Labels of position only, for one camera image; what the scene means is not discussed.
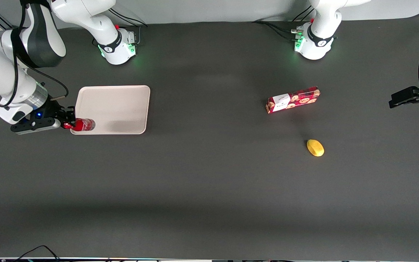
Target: yellow lemon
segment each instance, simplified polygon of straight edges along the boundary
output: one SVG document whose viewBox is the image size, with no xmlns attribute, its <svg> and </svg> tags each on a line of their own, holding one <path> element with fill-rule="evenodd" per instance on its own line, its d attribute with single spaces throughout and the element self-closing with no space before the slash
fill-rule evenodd
<svg viewBox="0 0 419 262">
<path fill-rule="evenodd" d="M 310 153 L 313 156 L 322 156 L 324 154 L 324 147 L 323 145 L 314 139 L 310 139 L 306 142 L 306 147 L 308 148 L 308 151 L 310 151 Z"/>
</svg>

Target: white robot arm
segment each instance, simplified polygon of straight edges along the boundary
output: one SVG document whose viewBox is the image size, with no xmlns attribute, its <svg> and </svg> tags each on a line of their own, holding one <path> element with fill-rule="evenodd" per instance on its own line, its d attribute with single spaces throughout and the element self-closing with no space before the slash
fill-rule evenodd
<svg viewBox="0 0 419 262">
<path fill-rule="evenodd" d="M 51 0 L 55 15 L 66 23 L 79 25 L 88 30 L 101 54 L 113 64 L 123 64 L 135 55 L 135 35 L 133 32 L 116 29 L 111 20 L 102 12 L 116 4 L 116 0 Z"/>
<path fill-rule="evenodd" d="M 65 56 L 48 3 L 24 0 L 22 10 L 22 21 L 25 12 L 30 18 L 28 28 L 0 31 L 0 117 L 10 124 L 40 109 L 49 98 L 47 90 L 27 74 L 25 64 L 53 67 Z"/>
<path fill-rule="evenodd" d="M 338 9 L 369 1 L 371 0 L 310 0 L 316 16 L 313 23 L 308 22 L 292 30 L 297 38 L 294 51 L 311 60 L 324 57 L 331 50 L 333 35 L 342 21 L 342 14 Z"/>
</svg>

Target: table surface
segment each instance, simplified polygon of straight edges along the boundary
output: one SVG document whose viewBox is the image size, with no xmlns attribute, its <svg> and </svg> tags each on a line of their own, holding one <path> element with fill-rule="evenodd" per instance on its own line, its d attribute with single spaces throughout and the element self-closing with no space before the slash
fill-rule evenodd
<svg viewBox="0 0 419 262">
<path fill-rule="evenodd" d="M 145 84 L 147 130 L 18 136 L 0 119 L 0 257 L 44 244 L 60 257 L 419 261 L 419 104 L 387 103 L 418 84 L 419 16 L 345 21 L 320 61 L 250 23 L 150 25 L 121 66 L 87 31 L 60 33 L 67 56 L 43 71 L 70 88 L 61 103 Z M 315 85 L 316 103 L 266 114 L 269 96 Z"/>
</svg>

